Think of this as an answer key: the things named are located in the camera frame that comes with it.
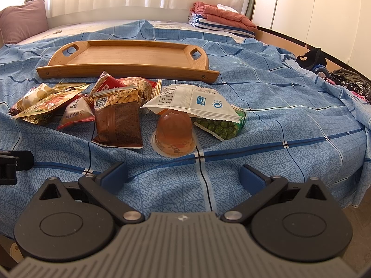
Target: circular black cover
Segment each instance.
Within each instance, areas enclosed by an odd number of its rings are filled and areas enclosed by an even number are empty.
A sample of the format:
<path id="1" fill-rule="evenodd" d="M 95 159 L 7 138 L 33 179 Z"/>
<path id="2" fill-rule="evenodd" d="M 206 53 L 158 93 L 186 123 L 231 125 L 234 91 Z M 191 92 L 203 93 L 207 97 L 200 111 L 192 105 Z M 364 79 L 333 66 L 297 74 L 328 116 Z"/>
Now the circular black cover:
<path id="1" fill-rule="evenodd" d="M 19 218 L 14 237 L 24 255 L 73 261 L 98 252 L 112 239 L 114 221 L 104 209 L 74 200 L 55 205 L 51 201 L 40 201 L 33 214 L 24 212 Z"/>
<path id="2" fill-rule="evenodd" d="M 352 238 L 352 227 L 339 207 L 305 199 L 262 209 L 251 222 L 251 233 L 278 257 L 317 262 L 341 255 Z"/>

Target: black baseboard trim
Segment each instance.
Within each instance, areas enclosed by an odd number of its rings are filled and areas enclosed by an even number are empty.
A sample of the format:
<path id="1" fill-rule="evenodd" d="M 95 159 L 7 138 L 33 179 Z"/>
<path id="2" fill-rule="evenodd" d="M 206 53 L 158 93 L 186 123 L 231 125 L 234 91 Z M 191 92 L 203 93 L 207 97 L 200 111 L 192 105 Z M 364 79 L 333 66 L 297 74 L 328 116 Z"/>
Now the black baseboard trim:
<path id="1" fill-rule="evenodd" d="M 289 37 L 288 35 L 285 35 L 285 34 L 282 34 L 282 33 L 279 33 L 277 31 L 273 31 L 273 30 L 270 30 L 270 29 L 267 29 L 267 28 L 263 28 L 263 27 L 257 27 L 258 30 L 261 30 L 261 31 L 264 31 L 266 33 L 270 33 L 270 34 L 273 34 L 277 37 L 280 37 L 280 38 L 283 38 L 285 40 L 288 40 L 290 42 L 293 42 L 297 45 L 300 45 L 304 48 L 307 48 L 309 50 L 313 49 L 313 48 L 316 48 L 316 47 L 313 47 L 311 45 L 308 45 L 306 44 L 305 42 L 302 42 L 302 41 L 299 41 L 295 38 L 292 38 L 292 37 Z M 355 72 L 357 73 L 359 76 L 361 76 L 363 79 L 369 81 L 369 79 L 367 77 L 365 77 L 365 75 L 363 75 L 362 73 L 358 72 L 357 70 L 355 70 L 354 68 L 352 68 L 351 66 L 347 65 L 346 63 L 342 62 L 341 60 L 338 60 L 336 57 L 333 57 L 332 55 L 326 53 L 325 51 L 323 51 L 323 54 L 325 55 L 325 57 L 330 60 L 331 62 L 333 62 L 334 64 L 337 64 L 338 66 L 344 68 L 344 69 L 347 69 L 349 71 L 352 71 L 352 72 Z"/>

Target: floor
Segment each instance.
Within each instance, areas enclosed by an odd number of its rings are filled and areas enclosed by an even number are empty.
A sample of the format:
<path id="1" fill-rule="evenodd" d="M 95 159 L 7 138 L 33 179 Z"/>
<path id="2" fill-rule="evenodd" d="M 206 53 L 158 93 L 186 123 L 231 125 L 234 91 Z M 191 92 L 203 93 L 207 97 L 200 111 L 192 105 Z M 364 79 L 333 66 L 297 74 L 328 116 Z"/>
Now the floor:
<path id="1" fill-rule="evenodd" d="M 358 208 L 344 209 L 353 227 L 353 238 L 343 259 L 357 272 L 371 264 L 371 188 Z M 13 241 L 0 235 L 1 246 L 9 253 Z"/>

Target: blue square logo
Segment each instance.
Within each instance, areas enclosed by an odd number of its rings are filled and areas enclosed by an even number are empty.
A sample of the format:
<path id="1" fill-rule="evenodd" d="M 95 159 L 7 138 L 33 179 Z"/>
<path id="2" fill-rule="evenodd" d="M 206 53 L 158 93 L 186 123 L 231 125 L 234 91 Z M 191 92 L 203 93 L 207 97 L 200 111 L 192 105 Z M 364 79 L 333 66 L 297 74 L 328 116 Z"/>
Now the blue square logo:
<path id="1" fill-rule="evenodd" d="M 197 96 L 197 101 L 196 101 L 197 104 L 200 104 L 200 105 L 204 106 L 205 102 L 206 102 L 205 97 Z"/>

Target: bamboo tray surface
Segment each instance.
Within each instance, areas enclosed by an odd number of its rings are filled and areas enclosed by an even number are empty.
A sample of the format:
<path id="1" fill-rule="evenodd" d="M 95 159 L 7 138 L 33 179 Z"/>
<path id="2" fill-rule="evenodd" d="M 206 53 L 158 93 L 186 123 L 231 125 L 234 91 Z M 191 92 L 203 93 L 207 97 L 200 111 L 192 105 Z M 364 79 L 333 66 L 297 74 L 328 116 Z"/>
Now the bamboo tray surface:
<path id="1" fill-rule="evenodd" d="M 43 79 L 99 77 L 107 71 L 114 77 L 201 80 L 213 83 L 218 71 L 208 69 L 206 52 L 194 45 L 103 40 L 72 42 L 58 49 L 47 66 L 37 68 Z"/>

